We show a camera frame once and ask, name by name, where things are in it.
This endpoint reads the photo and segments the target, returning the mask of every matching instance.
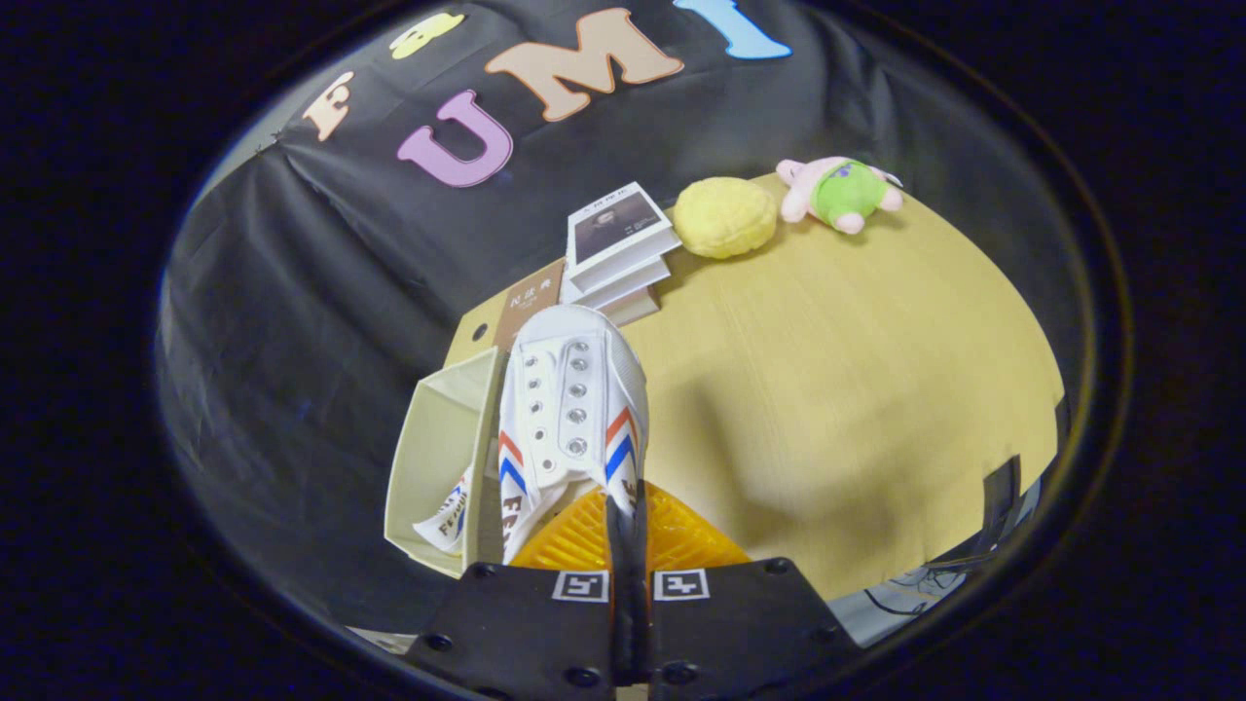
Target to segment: orange letter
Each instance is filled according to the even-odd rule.
[[[341,120],[346,118],[346,112],[350,111],[350,107],[346,106],[346,100],[350,97],[350,88],[346,87],[346,83],[350,82],[350,78],[353,77],[355,77],[355,71],[346,71],[341,73],[341,76],[333,81],[333,85],[321,92],[320,96],[315,98],[315,102],[312,102],[307,111],[303,112],[303,118],[312,120],[312,123],[314,123],[319,129],[316,138],[320,141],[329,138],[333,129],[338,128]]]
[[[542,116],[548,122],[564,120],[588,106],[591,98],[572,92],[558,78],[598,92],[614,92],[611,59],[623,66],[623,82],[638,85],[667,77],[683,70],[684,64],[653,45],[628,16],[632,12],[612,7],[579,17],[574,51],[526,41],[502,51],[485,65],[485,71],[508,72],[520,78],[546,103]]]

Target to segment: beige storage box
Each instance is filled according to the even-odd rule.
[[[394,451],[385,501],[385,540],[450,576],[476,562],[501,562],[497,483],[497,403],[506,355],[495,347],[436,372],[415,387]],[[473,466],[462,554],[442,553],[414,524],[437,513],[467,466]]]

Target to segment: letter m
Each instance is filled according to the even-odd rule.
[[[612,7],[579,17],[574,51],[527,41],[502,51],[485,65],[491,73],[508,72],[528,86],[545,103],[542,116],[556,122],[583,110],[591,102],[584,92],[572,92],[558,78],[614,92],[613,59],[623,66],[623,82],[639,85],[674,75],[684,64],[662,52],[635,29],[623,7]]]

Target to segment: orange mesh pad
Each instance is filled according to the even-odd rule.
[[[606,534],[606,493],[594,489],[572,502],[528,539],[511,565],[538,570],[613,570]]]
[[[649,510],[647,575],[654,570],[690,570],[750,562],[731,539],[650,482],[644,483],[644,499]]]

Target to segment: book stack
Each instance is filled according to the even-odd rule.
[[[663,213],[629,183],[567,217],[567,263],[558,301],[623,325],[658,310],[653,284],[670,276],[663,253],[680,244]]]

